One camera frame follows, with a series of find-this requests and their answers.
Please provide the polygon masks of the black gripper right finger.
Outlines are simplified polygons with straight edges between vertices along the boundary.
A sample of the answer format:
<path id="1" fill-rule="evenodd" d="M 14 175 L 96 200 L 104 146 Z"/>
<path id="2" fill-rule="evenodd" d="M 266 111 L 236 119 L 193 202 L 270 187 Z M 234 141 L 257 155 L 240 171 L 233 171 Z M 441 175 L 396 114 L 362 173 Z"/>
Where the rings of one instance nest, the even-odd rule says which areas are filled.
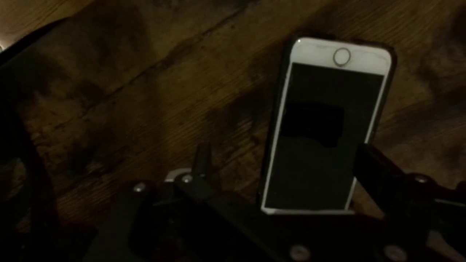
<path id="1" fill-rule="evenodd" d="M 352 174 L 383 210 L 390 207 L 404 175 L 402 168 L 371 143 L 358 146 Z"/>

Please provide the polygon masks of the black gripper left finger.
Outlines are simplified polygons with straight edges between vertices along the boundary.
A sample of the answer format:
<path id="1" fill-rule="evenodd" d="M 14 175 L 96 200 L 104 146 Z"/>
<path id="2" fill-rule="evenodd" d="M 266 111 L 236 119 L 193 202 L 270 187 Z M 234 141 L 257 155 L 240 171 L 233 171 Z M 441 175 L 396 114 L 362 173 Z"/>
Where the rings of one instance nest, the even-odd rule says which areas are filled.
<path id="1" fill-rule="evenodd" d="M 192 174 L 198 175 L 203 180 L 211 178 L 211 167 L 212 167 L 212 158 L 211 158 L 211 145 L 209 143 L 199 143 L 195 151 L 195 157 L 192 161 Z"/>

